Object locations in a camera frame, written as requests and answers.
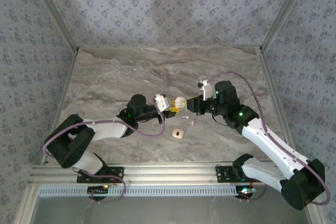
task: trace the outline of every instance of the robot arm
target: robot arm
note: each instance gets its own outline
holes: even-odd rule
[[[325,181],[324,165],[318,159],[309,161],[267,126],[265,132],[259,115],[250,107],[240,104],[236,89],[230,81],[215,84],[216,98],[209,97],[208,86],[207,81],[198,84],[203,94],[187,99],[187,109],[197,115],[211,113],[223,116],[229,127],[255,143],[276,165],[264,164],[253,156],[244,154],[233,162],[237,177],[264,182],[280,191],[285,200],[299,210],[324,192],[323,185],[306,168],[312,168]]]
[[[240,104],[231,82],[221,81],[215,84],[216,98],[212,96],[212,88],[208,81],[200,82],[198,87],[203,94],[187,99],[187,109],[197,115],[221,115],[229,127],[255,143],[276,165],[267,165],[251,155],[244,154],[233,162],[236,177],[242,181],[244,178],[254,178],[264,182],[280,191],[285,200],[299,210],[324,192],[322,184],[307,169],[309,166],[325,181],[323,164],[318,159],[309,161],[267,126],[266,133],[259,115],[250,107]],[[86,150],[89,143],[107,137],[129,136],[138,129],[138,122],[158,119],[161,124],[162,119],[173,117],[178,111],[170,108],[164,95],[156,95],[155,104],[162,112],[162,118],[156,107],[147,105],[145,97],[140,94],[134,95],[127,107],[116,118],[107,120],[106,123],[99,120],[99,124],[95,124],[76,114],[71,115],[48,136],[45,143],[68,127],[75,124],[78,124],[78,127],[71,127],[69,131],[60,134],[54,141],[46,144],[46,148],[62,168],[76,167],[89,174],[106,175],[108,166],[98,155]]]
[[[87,151],[88,145],[91,142],[108,137],[126,137],[131,135],[134,130],[128,128],[126,124],[135,130],[138,129],[138,122],[150,119],[158,119],[161,124],[162,119],[157,109],[162,112],[164,119],[171,118],[176,114],[176,112],[169,110],[170,105],[165,95],[157,94],[155,96],[155,104],[156,107],[147,105],[146,98],[141,94],[136,94],[117,117],[104,120],[106,123],[102,122],[102,120],[96,120],[99,123],[95,124],[95,120],[82,119],[79,115],[73,114],[47,137],[45,143],[64,129],[75,124],[81,125],[55,138],[47,146],[47,149],[62,168],[74,167],[85,170],[89,174],[105,175],[106,164],[98,155]]]

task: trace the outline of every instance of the black plastic housing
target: black plastic housing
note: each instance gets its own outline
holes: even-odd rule
[[[245,173],[243,172],[242,166],[250,158],[253,158],[253,156],[245,153],[232,162],[233,173],[239,180],[245,181],[248,179],[248,177],[246,177]]]
[[[165,119],[168,119],[175,116],[176,112],[163,111],[162,114]],[[147,105],[146,97],[141,94],[132,96],[126,109],[122,110],[117,117],[135,129],[138,129],[139,127],[138,122],[147,122],[151,119],[157,119],[159,123],[162,124],[162,119],[157,112],[156,107],[153,104]],[[129,136],[133,132],[132,129],[127,128],[122,137]]]
[[[47,137],[45,143],[58,132],[82,121],[83,119],[77,114],[69,116]],[[76,137],[72,139],[69,134],[76,135]],[[93,129],[82,125],[56,138],[48,145],[47,149],[62,168],[69,168],[80,160],[94,135]]]
[[[324,165],[318,160],[308,162],[308,165],[325,181]],[[297,171],[289,180],[282,180],[281,194],[295,209],[302,210],[316,197],[324,192],[324,187],[307,169]]]
[[[215,84],[217,104],[224,106],[222,114],[229,114],[240,107],[236,88],[230,81],[220,81]]]

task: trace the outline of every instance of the wall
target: wall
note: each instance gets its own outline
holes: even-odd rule
[[[12,223],[74,55],[40,0],[0,6],[0,223]]]
[[[260,45],[283,0],[53,0],[78,47]]]
[[[325,163],[336,223],[336,1],[298,0],[267,51],[298,150]]]

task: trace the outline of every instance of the marble surface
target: marble surface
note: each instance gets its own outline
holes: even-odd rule
[[[171,99],[192,97],[199,94],[199,80],[233,70],[250,81],[265,111],[267,124],[280,135],[257,52],[257,47],[79,50],[60,122],[73,113],[85,119],[113,118],[137,93],[146,96],[148,103],[157,93]],[[256,102],[243,80],[232,74],[216,81],[220,80],[230,80],[241,103],[257,111]],[[175,128],[184,131],[182,139],[172,136]],[[141,123],[139,130],[155,134],[160,132],[161,126],[152,128],[150,121]],[[166,130],[160,137],[133,133],[125,138],[96,141],[89,149],[107,163],[232,161],[244,153],[267,159],[251,141],[217,124],[211,115],[196,116],[187,109],[166,120]]]

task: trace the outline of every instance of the purple cable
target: purple cable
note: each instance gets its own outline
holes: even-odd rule
[[[118,177],[118,176],[114,176],[114,175],[95,175],[95,174],[90,174],[88,173],[86,170],[81,170],[83,173],[85,173],[86,175],[90,176],[90,177],[93,177],[93,178],[114,178],[114,179],[117,179],[119,180],[123,185],[124,185],[124,188],[122,190],[122,193],[121,195],[119,195],[117,198],[115,199],[111,199],[111,200],[104,200],[104,201],[97,201],[98,203],[112,203],[112,202],[116,202],[118,200],[120,200],[122,197],[124,197],[125,193],[126,193],[126,183],[125,181],[121,178],[121,177]],[[93,195],[96,193],[96,190],[93,190],[91,195],[90,195],[90,198],[92,200],[95,200],[93,198]]]
[[[223,74],[227,74],[227,73],[232,73],[232,74],[235,74],[239,77],[241,77],[245,82],[246,84],[248,85],[248,87],[250,88],[250,91],[254,97],[254,99],[256,100],[256,103],[258,105],[258,109],[259,109],[259,112],[260,112],[260,119],[261,119],[261,122],[262,122],[262,126],[264,128],[264,131],[265,133],[267,134],[267,136],[269,137],[269,139],[271,139],[271,141],[277,146],[279,147],[283,152],[285,152],[288,156],[290,156],[291,158],[295,159],[299,164],[303,165],[305,168],[307,168],[316,178],[317,180],[321,183],[321,185],[324,187],[325,189],[325,193],[327,194],[327,198],[324,202],[312,202],[312,204],[314,205],[317,205],[317,206],[325,206],[327,205],[329,202],[330,202],[330,199],[331,199],[331,195],[330,195],[330,191],[329,191],[329,188],[328,186],[326,185],[326,183],[323,181],[323,179],[309,166],[307,165],[304,161],[300,160],[299,158],[297,158],[295,155],[293,155],[293,153],[289,152],[288,150],[286,150],[283,146],[281,146],[274,138],[273,136],[268,133],[268,130],[267,130],[267,126],[266,126],[266,120],[265,120],[265,117],[264,117],[264,113],[262,111],[262,108],[261,108],[261,105],[259,103],[259,100],[252,88],[252,86],[250,85],[250,83],[248,82],[248,80],[242,76],[240,73],[236,73],[234,71],[225,71],[225,72],[221,72],[219,74],[216,74],[215,76],[211,77],[209,79],[209,82],[212,82],[214,79],[216,79],[217,77],[223,75]]]
[[[99,123],[120,123],[120,124],[123,124],[125,126],[127,126],[128,128],[130,128],[131,130],[135,131],[135,132],[138,132],[142,135],[145,135],[145,136],[160,136],[163,134],[165,128],[166,128],[166,124],[165,124],[165,121],[164,121],[164,116],[162,114],[162,112],[159,110],[158,106],[156,105],[155,103],[155,100],[154,100],[154,106],[156,108],[156,110],[158,111],[160,117],[161,117],[161,120],[162,120],[162,129],[161,129],[161,132],[158,133],[158,134],[154,134],[154,135],[151,135],[151,134],[146,134],[146,133],[143,133],[143,132],[140,132],[139,130],[133,128],[132,126],[130,126],[129,124],[123,122],[123,121],[119,121],[119,120],[97,120],[97,121],[87,121],[87,122],[81,122],[81,123],[76,123],[76,124],[73,124],[67,128],[65,128],[64,130],[58,132],[56,135],[54,135],[51,139],[49,139],[44,145],[43,145],[43,153],[45,155],[47,155],[48,157],[53,157],[52,155],[50,155],[48,152],[47,152],[47,147],[48,145],[54,141],[56,138],[58,138],[59,136],[63,135],[64,133],[68,132],[69,130],[73,129],[73,128],[76,128],[76,127],[79,127],[79,126],[82,126],[82,125],[86,125],[86,124],[99,124]]]
[[[155,134],[155,135],[151,135],[151,134],[146,134],[146,133],[143,133],[143,132],[140,132],[138,131],[137,129],[133,128],[132,126],[130,126],[129,124],[123,122],[123,121],[115,121],[115,120],[97,120],[97,121],[88,121],[88,122],[81,122],[81,123],[76,123],[76,124],[73,124],[67,128],[65,128],[64,130],[58,132],[56,135],[54,135],[51,139],[49,139],[44,145],[43,145],[43,153],[49,157],[53,157],[52,155],[50,155],[48,152],[47,152],[47,147],[48,145],[54,141],[56,138],[58,138],[59,136],[63,135],[64,133],[68,132],[69,130],[73,129],[73,128],[76,128],[76,127],[79,127],[79,126],[82,126],[82,125],[86,125],[86,124],[96,124],[96,123],[120,123],[120,124],[123,124],[125,126],[127,126],[128,128],[130,128],[131,130],[135,131],[135,132],[138,132],[142,135],[145,135],[145,136],[160,136],[163,134],[165,128],[166,128],[166,124],[165,124],[165,120],[164,120],[164,116],[162,114],[162,112],[160,111],[160,109],[158,108],[158,106],[156,105],[155,103],[155,99],[153,100],[153,103],[154,103],[154,106],[156,108],[156,110],[158,111],[160,117],[161,117],[161,120],[162,120],[162,129],[161,129],[161,132],[158,133],[158,134]],[[102,203],[107,203],[107,202],[116,202],[118,200],[120,200],[126,193],[126,183],[125,181],[118,177],[118,176],[114,176],[114,175],[94,175],[94,174],[90,174],[88,173],[87,171],[85,170],[81,170],[83,173],[85,173],[86,175],[88,176],[91,176],[91,177],[94,177],[94,178],[114,178],[114,179],[117,179],[119,180],[121,183],[123,183],[124,185],[124,189],[122,191],[122,194],[116,198],[116,199],[112,199],[112,200],[105,200],[105,201],[102,201]],[[91,196],[90,198],[93,200],[93,195],[95,194],[95,191],[92,191],[91,193]]]

